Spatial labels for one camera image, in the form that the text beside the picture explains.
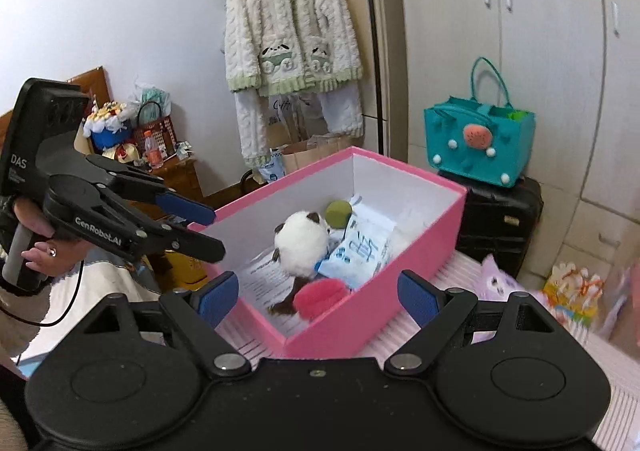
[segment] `black suitcase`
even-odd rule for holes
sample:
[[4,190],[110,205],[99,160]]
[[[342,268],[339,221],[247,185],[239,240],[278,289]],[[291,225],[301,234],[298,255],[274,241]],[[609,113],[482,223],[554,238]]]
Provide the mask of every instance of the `black suitcase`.
[[438,174],[467,189],[456,249],[478,261],[493,253],[498,267],[517,277],[544,206],[540,184],[521,177],[504,188],[446,171]]

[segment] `pink box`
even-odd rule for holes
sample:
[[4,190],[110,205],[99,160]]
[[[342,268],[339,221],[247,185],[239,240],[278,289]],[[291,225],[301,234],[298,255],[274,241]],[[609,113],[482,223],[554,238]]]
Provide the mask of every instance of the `pink box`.
[[331,200],[362,196],[364,204],[397,218],[407,204],[430,227],[365,285],[303,331],[285,337],[242,297],[229,316],[273,351],[274,356],[327,359],[353,357],[401,308],[398,275],[410,269],[426,279],[452,254],[466,189],[436,174],[397,160],[348,148],[272,182],[217,211],[216,222],[193,227],[222,240],[225,259],[210,267],[212,277],[241,268],[273,247],[273,229],[296,211],[322,212]]

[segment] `bag handle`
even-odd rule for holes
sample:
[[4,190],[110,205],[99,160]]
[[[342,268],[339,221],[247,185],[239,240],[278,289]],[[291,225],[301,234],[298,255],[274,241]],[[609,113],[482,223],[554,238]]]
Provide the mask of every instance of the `bag handle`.
[[468,108],[458,108],[453,105],[436,105],[433,107],[433,111],[436,112],[440,117],[448,119],[454,118],[449,112],[471,116],[476,120],[476,122],[482,124],[482,126],[489,128],[489,130],[495,126],[494,121],[489,119],[489,117],[487,117],[486,115],[482,115],[475,110],[468,110]]
[[491,69],[494,71],[494,74],[498,78],[498,81],[500,81],[502,90],[504,90],[504,96],[507,98],[507,102],[504,104],[504,106],[508,108],[513,108],[513,106],[511,105],[511,100],[509,99],[509,91],[507,90],[507,85],[504,84],[504,80],[502,79],[500,72],[498,72],[498,69],[494,66],[493,63],[491,63],[491,61],[489,61],[486,57],[482,57],[482,56],[476,59],[474,61],[474,65],[471,67],[471,98],[473,99],[473,101],[478,100],[476,99],[476,84],[474,83],[474,73],[476,72],[476,67],[478,66],[478,63],[481,61],[485,61],[487,65],[491,67]]
[[145,126],[145,124],[148,124],[148,123],[140,124],[140,114],[142,113],[142,110],[146,105],[156,105],[158,107],[158,114],[159,114],[158,119],[162,118],[162,108],[160,107],[160,105],[156,101],[147,101],[140,107],[140,110],[138,110],[138,116],[136,117],[136,124],[138,125],[139,128],[142,128],[143,126]]

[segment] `wooden nightstand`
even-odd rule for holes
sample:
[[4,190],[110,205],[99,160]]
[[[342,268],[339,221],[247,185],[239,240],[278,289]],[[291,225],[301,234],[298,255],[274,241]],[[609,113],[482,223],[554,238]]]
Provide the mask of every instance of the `wooden nightstand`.
[[[204,197],[202,196],[202,190],[194,167],[195,161],[195,157],[185,158],[184,160],[172,157],[165,161],[162,168],[153,170],[151,173],[164,178],[165,186],[175,189],[178,194],[197,202],[203,202]],[[131,203],[154,220],[166,216],[166,213],[158,206],[134,201],[131,201]]]

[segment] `white wall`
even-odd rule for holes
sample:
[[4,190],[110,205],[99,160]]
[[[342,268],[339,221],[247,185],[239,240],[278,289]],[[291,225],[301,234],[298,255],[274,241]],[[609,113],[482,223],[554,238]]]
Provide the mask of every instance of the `white wall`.
[[0,113],[27,78],[66,80],[103,65],[114,99],[125,100],[136,78],[171,93],[202,191],[215,192],[245,171],[224,23],[225,0],[0,0]]

